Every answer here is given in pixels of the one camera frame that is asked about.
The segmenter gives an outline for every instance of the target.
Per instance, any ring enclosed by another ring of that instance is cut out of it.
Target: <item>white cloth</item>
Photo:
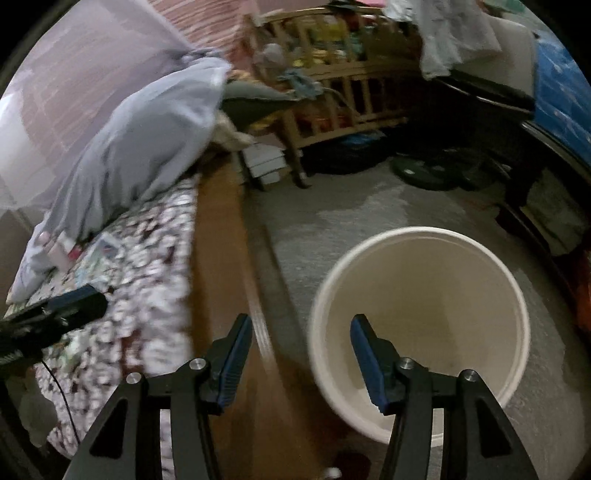
[[[430,80],[459,63],[501,51],[488,15],[475,0],[410,0],[423,38],[421,71]]]

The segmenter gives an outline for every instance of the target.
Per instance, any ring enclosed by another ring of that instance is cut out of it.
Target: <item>bed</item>
[[[74,422],[83,436],[116,386],[131,372],[158,375],[178,368],[191,358],[190,253],[197,209],[197,182],[193,176],[178,182],[154,200],[140,203],[104,231],[123,243],[121,252],[105,270],[85,270],[85,249],[67,274],[57,270],[47,277],[27,304],[91,283],[106,293],[105,316],[69,339],[85,337],[87,348],[73,368],[63,365],[67,340],[47,349],[45,360],[56,375]],[[24,305],[13,306],[9,313]],[[41,392],[57,409],[59,425],[48,441],[65,456],[77,444],[64,401],[45,368],[35,374]],[[171,472],[170,421],[162,421],[163,469]]]

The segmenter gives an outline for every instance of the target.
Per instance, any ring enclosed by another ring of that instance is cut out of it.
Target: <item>blue tarp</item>
[[[540,33],[535,123],[591,165],[591,86],[569,52]]]

